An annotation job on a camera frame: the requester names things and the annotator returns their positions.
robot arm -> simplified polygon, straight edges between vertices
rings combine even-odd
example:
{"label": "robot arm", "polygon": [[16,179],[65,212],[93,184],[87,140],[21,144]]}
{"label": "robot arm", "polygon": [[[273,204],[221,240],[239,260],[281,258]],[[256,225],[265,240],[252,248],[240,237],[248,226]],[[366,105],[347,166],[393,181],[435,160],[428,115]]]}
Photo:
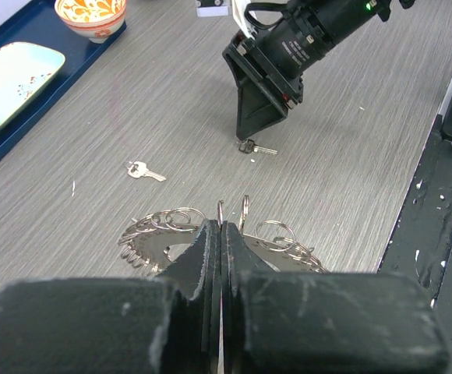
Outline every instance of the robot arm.
{"label": "robot arm", "polygon": [[[212,9],[205,1],[228,8],[227,0],[203,1],[199,9]],[[224,49],[223,57],[238,87],[236,136],[240,140],[286,119],[288,110],[302,103],[304,71],[374,16],[386,22],[392,2],[289,0],[287,4],[256,2],[241,7],[238,1],[232,0],[231,7],[242,30]],[[415,4],[415,0],[398,1],[403,9]],[[238,17],[239,9],[244,9],[242,17]],[[279,12],[281,18],[263,25],[252,16],[255,11]]]}

bowl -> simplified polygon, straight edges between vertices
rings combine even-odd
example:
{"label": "bowl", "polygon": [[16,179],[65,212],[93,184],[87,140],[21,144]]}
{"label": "bowl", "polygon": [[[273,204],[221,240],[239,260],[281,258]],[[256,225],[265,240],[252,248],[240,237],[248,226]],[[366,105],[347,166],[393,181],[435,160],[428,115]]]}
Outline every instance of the bowl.
{"label": "bowl", "polygon": [[94,43],[103,43],[122,26],[125,0],[56,0],[63,23]]}

table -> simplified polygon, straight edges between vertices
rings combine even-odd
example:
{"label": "table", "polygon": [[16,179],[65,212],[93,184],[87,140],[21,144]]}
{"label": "table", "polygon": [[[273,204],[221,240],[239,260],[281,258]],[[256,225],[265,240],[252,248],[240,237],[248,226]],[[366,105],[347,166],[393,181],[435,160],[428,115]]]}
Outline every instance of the table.
{"label": "table", "polygon": [[[305,74],[305,100],[235,147],[233,19],[189,0],[134,1],[128,30],[0,163],[0,287],[22,277],[129,277],[131,217],[224,200],[246,233],[276,219],[334,271],[374,271],[452,74],[452,4],[394,4]],[[125,161],[168,180],[130,178]]]}

blue tray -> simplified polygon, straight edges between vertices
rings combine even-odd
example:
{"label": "blue tray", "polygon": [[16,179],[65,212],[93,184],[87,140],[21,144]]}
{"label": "blue tray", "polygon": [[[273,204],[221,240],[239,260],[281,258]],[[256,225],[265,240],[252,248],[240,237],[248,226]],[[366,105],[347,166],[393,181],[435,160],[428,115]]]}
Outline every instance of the blue tray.
{"label": "blue tray", "polygon": [[60,51],[66,57],[58,75],[34,101],[0,131],[0,160],[81,77],[125,30],[126,24],[103,44],[71,31],[57,16],[55,0],[32,0],[0,26],[0,47],[28,41]]}

plate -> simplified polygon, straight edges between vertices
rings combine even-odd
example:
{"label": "plate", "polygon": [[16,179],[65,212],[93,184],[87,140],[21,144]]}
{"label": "plate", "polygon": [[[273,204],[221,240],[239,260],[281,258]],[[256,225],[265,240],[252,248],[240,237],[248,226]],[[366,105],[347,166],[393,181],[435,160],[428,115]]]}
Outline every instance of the plate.
{"label": "plate", "polygon": [[0,48],[0,129],[19,114],[58,74],[65,56],[27,42]]}

